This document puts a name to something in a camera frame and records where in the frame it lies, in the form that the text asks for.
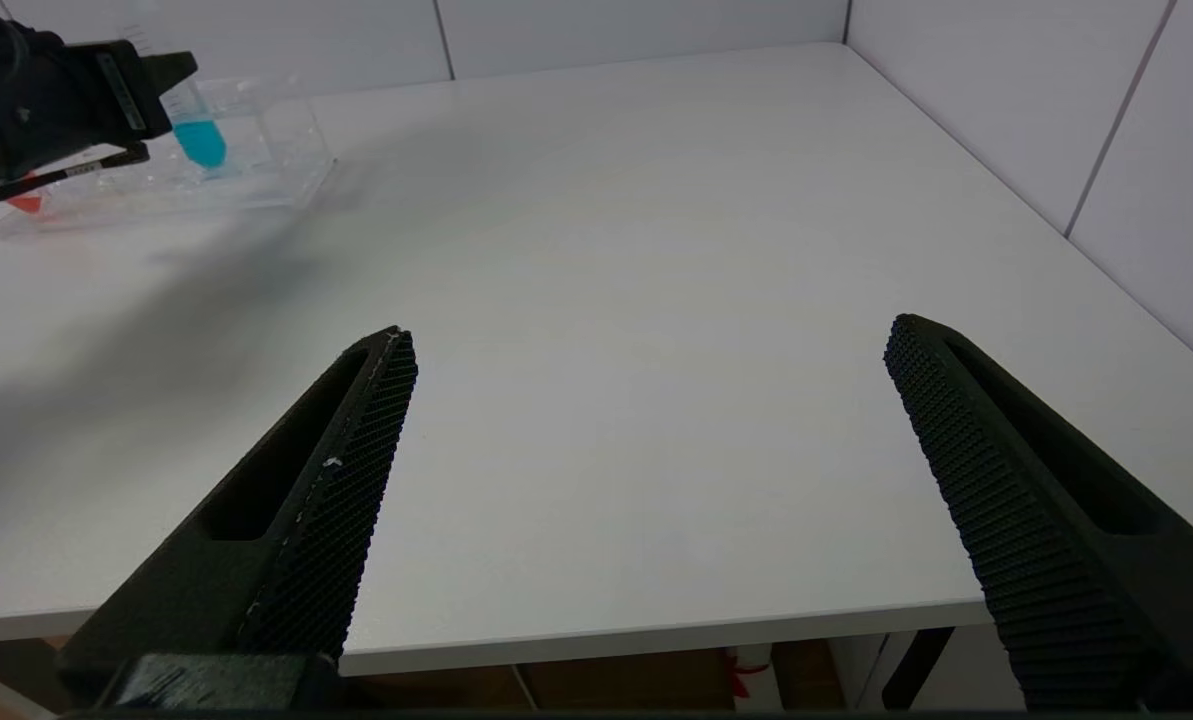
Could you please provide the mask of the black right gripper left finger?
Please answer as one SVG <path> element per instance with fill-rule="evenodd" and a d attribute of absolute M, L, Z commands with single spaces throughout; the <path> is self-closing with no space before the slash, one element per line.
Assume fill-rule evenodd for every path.
<path fill-rule="evenodd" d="M 398 327 L 346 348 L 93 612 L 58 665 L 344 654 L 416 381 L 416 348 Z"/>

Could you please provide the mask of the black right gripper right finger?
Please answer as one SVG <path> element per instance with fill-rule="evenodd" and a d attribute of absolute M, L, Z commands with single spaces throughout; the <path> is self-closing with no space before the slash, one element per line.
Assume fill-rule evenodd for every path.
<path fill-rule="evenodd" d="M 884 352 L 1030 710 L 1193 710 L 1193 527 L 962 333 Z"/>

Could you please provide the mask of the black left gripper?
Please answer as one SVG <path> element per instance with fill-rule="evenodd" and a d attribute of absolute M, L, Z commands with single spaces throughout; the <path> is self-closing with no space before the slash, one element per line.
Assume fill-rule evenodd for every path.
<path fill-rule="evenodd" d="M 0 199 L 146 163 L 174 128 L 162 97 L 197 72 L 190 51 L 66 44 L 0 15 Z"/>

